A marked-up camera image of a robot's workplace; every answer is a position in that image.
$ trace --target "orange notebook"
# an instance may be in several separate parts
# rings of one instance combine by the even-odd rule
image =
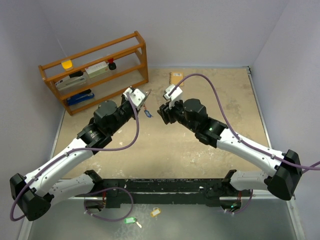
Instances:
[[[184,78],[184,73],[183,72],[177,72],[177,71],[173,71],[170,72],[170,85],[174,84],[177,85],[182,79]]]

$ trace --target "gray wall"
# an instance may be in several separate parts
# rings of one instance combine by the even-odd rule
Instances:
[[[319,13],[318,0],[292,0],[252,67],[272,146],[298,152],[307,166],[320,160]],[[296,190],[310,240],[320,234],[319,181],[319,172],[309,171]]]
[[[288,1],[39,0],[68,55],[138,30],[157,67],[252,64]]]
[[[9,219],[9,179],[48,160],[62,115],[38,65],[64,55],[37,2],[1,0],[0,6],[0,233],[11,240],[18,237],[22,221]]]

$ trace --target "wooden rack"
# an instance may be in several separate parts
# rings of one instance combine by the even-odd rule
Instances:
[[[118,44],[120,42],[123,42],[123,41],[131,39],[131,38],[136,38],[136,40],[138,41],[138,44],[134,45],[134,46],[131,46],[129,48],[123,49],[121,51],[118,51],[116,53],[101,57],[101,58],[99,58],[97,60],[91,61],[91,62],[83,64],[81,66],[74,67],[72,70],[64,71],[64,72],[61,72],[61,73],[56,74],[56,75],[51,76],[51,77],[47,77],[47,75],[46,75],[45,70],[53,68],[53,67],[55,67],[57,65],[60,65],[61,62],[65,61],[65,60],[77,59],[77,58],[80,58],[82,56],[91,54],[91,53],[93,53],[95,51],[104,49],[106,47],[109,47],[109,46],[112,46],[112,45],[115,45],[115,44]],[[59,91],[57,89],[56,85],[55,85],[56,82],[60,81],[62,78],[68,76],[69,74],[72,74],[72,73],[75,73],[75,72],[78,72],[78,71],[85,72],[86,68],[88,68],[88,67],[90,67],[92,65],[95,65],[95,64],[98,64],[98,63],[101,63],[101,62],[108,62],[108,60],[112,59],[112,58],[113,58],[113,60],[117,60],[117,59],[123,58],[125,56],[128,56],[130,54],[136,54],[137,58],[139,59],[139,64],[138,65],[132,66],[132,67],[130,67],[128,69],[117,71],[115,74],[108,75],[107,77],[105,77],[103,79],[92,81],[92,82],[89,82],[88,84],[80,85],[79,87],[76,88],[76,90],[69,91],[69,92]],[[106,43],[101,44],[99,46],[95,46],[93,48],[87,49],[85,51],[76,53],[74,55],[65,57],[63,59],[51,62],[49,64],[39,65],[38,68],[39,68],[39,71],[41,73],[42,80],[45,82],[45,84],[48,86],[48,88],[52,91],[52,93],[56,96],[56,98],[60,101],[60,103],[65,108],[65,110],[70,115],[76,114],[76,113],[81,112],[81,111],[83,111],[83,110],[85,110],[87,108],[90,108],[90,107],[92,107],[92,106],[94,106],[94,105],[96,105],[98,103],[101,103],[101,102],[103,102],[103,101],[105,101],[107,99],[110,99],[110,98],[113,98],[113,97],[115,97],[117,95],[120,95],[130,86],[127,86],[127,87],[125,87],[125,88],[123,88],[123,89],[121,89],[119,91],[116,91],[116,92],[114,92],[114,93],[112,93],[112,94],[110,94],[108,96],[104,96],[104,97],[102,97],[102,98],[100,98],[98,100],[90,102],[90,103],[88,103],[88,104],[86,104],[86,105],[84,105],[82,107],[79,107],[77,109],[71,110],[70,106],[67,104],[67,98],[69,98],[69,97],[71,97],[73,95],[79,94],[79,93],[81,93],[81,92],[83,92],[85,90],[88,90],[90,88],[96,87],[96,86],[98,86],[100,84],[106,83],[106,82],[108,82],[108,81],[110,81],[112,79],[115,79],[117,77],[123,76],[123,75],[128,74],[130,72],[133,72],[135,70],[138,70],[140,72],[141,76],[143,77],[143,80],[140,81],[140,82],[137,82],[135,84],[132,84],[132,87],[136,88],[137,86],[140,86],[142,84],[148,83],[148,81],[149,81],[146,43],[145,43],[145,40],[142,38],[142,36],[139,34],[138,31],[135,31],[132,34],[120,37],[120,38],[115,39],[113,41],[106,42]]]

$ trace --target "metal frame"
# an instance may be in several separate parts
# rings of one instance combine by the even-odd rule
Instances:
[[[272,147],[271,141],[270,141],[270,138],[269,138],[269,134],[268,134],[268,131],[267,131],[266,123],[265,123],[265,120],[264,120],[264,117],[263,117],[263,114],[262,114],[262,111],[261,111],[261,108],[260,108],[260,104],[259,104],[259,100],[258,100],[258,97],[257,97],[256,89],[255,89],[255,86],[254,86],[254,83],[253,83],[253,79],[252,79],[252,76],[251,76],[251,69],[250,69],[249,66],[244,66],[243,68],[245,68],[247,70],[247,74],[248,74],[248,77],[249,77],[249,80],[250,80],[250,84],[251,84],[251,88],[252,88],[252,91],[253,91],[254,99],[255,99],[255,102],[256,102],[256,105],[257,105],[257,108],[258,108],[258,111],[259,111],[259,115],[260,115],[260,118],[261,118],[261,122],[262,122],[262,125],[263,125],[263,129],[264,129],[264,132],[265,132],[265,135],[266,135],[266,139],[267,139],[269,147],[271,148]],[[57,140],[58,140],[58,136],[59,136],[59,133],[60,133],[60,129],[61,129],[61,126],[62,126],[62,122],[63,122],[63,119],[64,119],[65,112],[66,111],[64,111],[62,116],[61,116],[61,119],[60,119],[60,122],[59,122],[59,125],[58,125],[58,129],[57,129],[57,132],[56,132],[56,135],[55,135],[55,138],[54,138],[54,142],[53,142],[53,146],[52,146],[52,150],[51,150],[51,154],[50,154],[51,158],[53,157],[53,154],[54,154],[54,151],[55,151],[55,147],[56,147],[56,144],[57,144]],[[272,194],[270,194],[269,192],[262,191],[262,190],[255,190],[254,193],[253,193],[253,198],[254,199],[276,199],[276,197],[273,196]],[[79,200],[79,199],[101,200],[102,198],[101,197],[86,197],[86,198],[84,198],[84,197],[71,197],[69,199],[70,200]],[[221,197],[220,199],[221,200],[234,200],[236,198],[235,197]],[[298,208],[297,208],[297,205],[296,205],[295,198],[291,199],[290,201],[287,201],[287,206],[288,206],[288,211],[289,211],[289,214],[290,214],[290,217],[291,217],[291,221],[292,221],[292,224],[293,224],[293,228],[294,228],[294,231],[295,231],[296,238],[298,240],[305,240],[306,239],[306,235],[305,235],[305,231],[304,231],[303,225],[301,223],[301,219],[300,219],[300,215],[299,215],[299,211],[298,211]],[[26,218],[24,219],[18,240],[28,240],[32,224],[33,224],[33,222],[28,221]]]

